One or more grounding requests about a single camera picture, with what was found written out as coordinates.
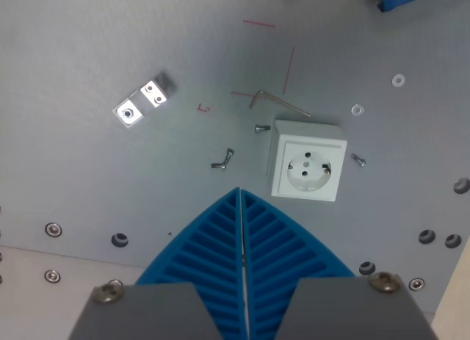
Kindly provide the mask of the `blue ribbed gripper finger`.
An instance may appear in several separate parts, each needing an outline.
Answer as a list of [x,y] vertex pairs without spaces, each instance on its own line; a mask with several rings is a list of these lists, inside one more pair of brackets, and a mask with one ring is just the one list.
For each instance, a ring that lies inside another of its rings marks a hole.
[[279,209],[241,204],[251,339],[436,339],[398,275],[357,276]]
[[71,339],[244,339],[240,190],[184,228],[133,285],[92,291]]

